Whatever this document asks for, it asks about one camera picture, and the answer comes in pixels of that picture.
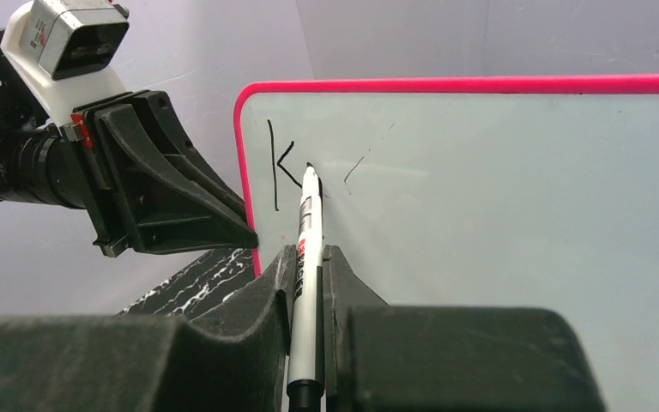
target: black marker stroke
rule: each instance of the black marker stroke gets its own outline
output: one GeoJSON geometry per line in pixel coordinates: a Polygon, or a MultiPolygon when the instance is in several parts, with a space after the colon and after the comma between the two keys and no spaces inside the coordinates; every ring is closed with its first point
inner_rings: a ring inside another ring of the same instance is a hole
{"type": "Polygon", "coordinates": [[[271,127],[271,120],[266,119],[266,123],[269,125],[269,136],[271,137],[271,173],[274,177],[274,211],[279,211],[279,193],[276,189],[276,162],[275,162],[275,150],[274,150],[274,128],[271,127]]]}
{"type": "Polygon", "coordinates": [[[348,175],[345,176],[345,179],[343,180],[345,182],[345,187],[348,188],[348,193],[350,195],[352,195],[352,191],[350,190],[350,186],[348,186],[348,178],[350,177],[350,174],[352,174],[352,172],[354,172],[354,169],[356,169],[357,166],[360,165],[360,162],[363,161],[364,159],[365,159],[365,156],[360,157],[360,159],[357,161],[357,163],[354,164],[353,168],[350,169],[350,171],[348,172],[348,175]]]}
{"type": "Polygon", "coordinates": [[[297,185],[297,186],[301,189],[301,188],[302,188],[302,184],[301,184],[297,179],[295,179],[294,176],[292,176],[292,174],[291,174],[291,173],[290,173],[290,172],[289,172],[289,171],[288,171],[288,170],[287,170],[287,169],[281,164],[281,161],[283,161],[284,158],[287,157],[287,155],[289,155],[289,152],[292,151],[292,148],[293,148],[293,147],[294,147],[294,140],[292,140],[292,141],[289,143],[289,147],[287,148],[287,150],[284,150],[284,153],[282,153],[281,156],[279,156],[279,161],[276,162],[276,165],[277,165],[282,171],[284,171],[284,173],[285,173],[287,176],[289,176],[289,178],[294,182],[295,185],[297,185]]]}

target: whiteboard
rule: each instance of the whiteboard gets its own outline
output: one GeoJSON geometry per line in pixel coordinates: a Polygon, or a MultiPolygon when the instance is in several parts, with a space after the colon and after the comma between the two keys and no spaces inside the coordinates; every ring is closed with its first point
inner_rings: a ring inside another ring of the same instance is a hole
{"type": "Polygon", "coordinates": [[[296,241],[309,161],[325,242],[383,299],[553,309],[611,410],[659,410],[659,94],[278,88],[236,111],[257,267],[296,241]]]}

